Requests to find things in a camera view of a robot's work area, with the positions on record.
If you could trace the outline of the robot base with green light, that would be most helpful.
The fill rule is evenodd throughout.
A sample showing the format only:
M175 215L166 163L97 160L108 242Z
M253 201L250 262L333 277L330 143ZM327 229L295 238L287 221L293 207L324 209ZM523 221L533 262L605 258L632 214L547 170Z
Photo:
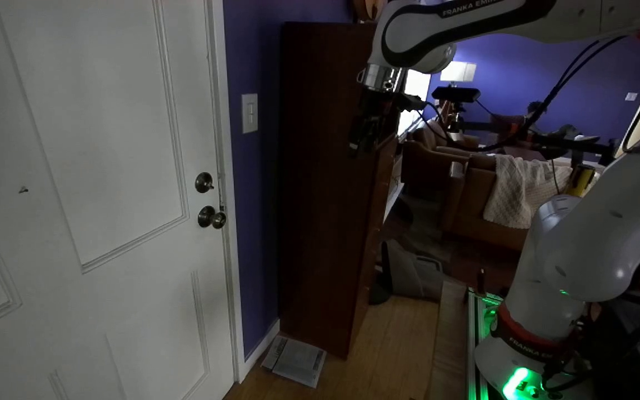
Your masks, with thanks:
M470 294L466 400L595 400L588 381L568 388L568 371L556 374L557 391L550 391L545 365L494 337L500 303L494 294Z

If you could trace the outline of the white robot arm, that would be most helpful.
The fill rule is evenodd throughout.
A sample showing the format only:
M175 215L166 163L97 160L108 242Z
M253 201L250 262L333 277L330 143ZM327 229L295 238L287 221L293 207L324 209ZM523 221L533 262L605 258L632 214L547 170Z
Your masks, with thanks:
M378 15L365 88L396 70L435 71L484 34L545 42L640 31L640 0L391 0ZM576 201L552 201L530 232L503 323L545 343L574 331L568 313L627 291L640 265L640 141Z

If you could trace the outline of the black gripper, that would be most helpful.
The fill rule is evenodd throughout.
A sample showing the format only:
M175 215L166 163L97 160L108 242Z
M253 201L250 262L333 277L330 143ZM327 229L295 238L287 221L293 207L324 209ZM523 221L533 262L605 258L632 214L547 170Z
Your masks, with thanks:
M401 70L383 64L366 64L357 73L360 99L350 131L351 158L371 154L388 134L388 122L396 117L401 77Z

